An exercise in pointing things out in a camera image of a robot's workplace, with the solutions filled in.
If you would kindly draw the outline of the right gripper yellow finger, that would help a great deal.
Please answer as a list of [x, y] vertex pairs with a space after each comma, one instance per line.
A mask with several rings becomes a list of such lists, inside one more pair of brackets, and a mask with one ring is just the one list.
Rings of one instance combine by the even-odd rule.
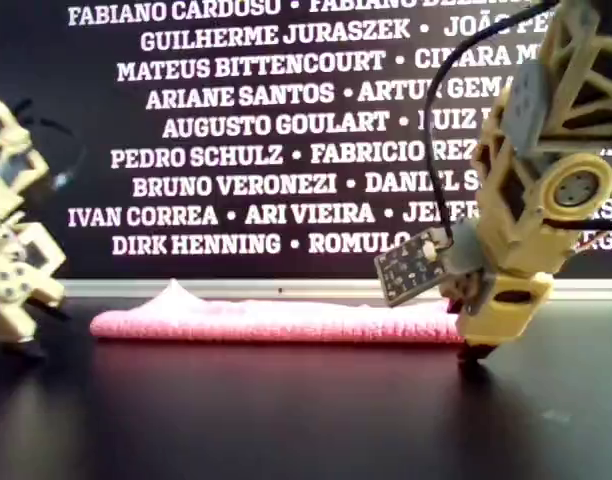
[[480, 361], [496, 348], [518, 338], [529, 323], [529, 307], [492, 301], [479, 310], [465, 308], [458, 316], [463, 346], [460, 361]]
[[549, 297], [552, 286], [553, 278], [548, 274], [531, 277], [497, 274], [490, 299], [491, 311], [505, 320], [529, 320]]

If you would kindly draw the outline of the left gripper yellow body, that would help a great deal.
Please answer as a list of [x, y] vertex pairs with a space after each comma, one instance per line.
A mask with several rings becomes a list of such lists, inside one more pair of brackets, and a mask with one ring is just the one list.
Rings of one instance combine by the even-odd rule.
[[65, 287], [54, 278], [66, 256], [38, 222], [0, 222], [0, 303], [58, 305]]

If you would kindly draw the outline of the right gripper yellow body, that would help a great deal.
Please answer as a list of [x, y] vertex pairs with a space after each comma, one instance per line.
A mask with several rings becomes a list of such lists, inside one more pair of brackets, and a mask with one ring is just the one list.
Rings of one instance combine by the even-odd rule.
[[571, 233], [542, 226], [535, 215], [521, 227], [504, 209], [485, 213], [485, 252], [499, 269], [531, 276], [557, 273], [571, 251]]

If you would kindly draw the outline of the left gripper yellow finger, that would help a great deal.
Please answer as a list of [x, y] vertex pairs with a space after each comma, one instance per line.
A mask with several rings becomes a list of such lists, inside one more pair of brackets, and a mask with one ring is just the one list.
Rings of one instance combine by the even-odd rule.
[[35, 338], [36, 330], [36, 321], [20, 303], [0, 302], [0, 347], [6, 353], [43, 358], [44, 352]]

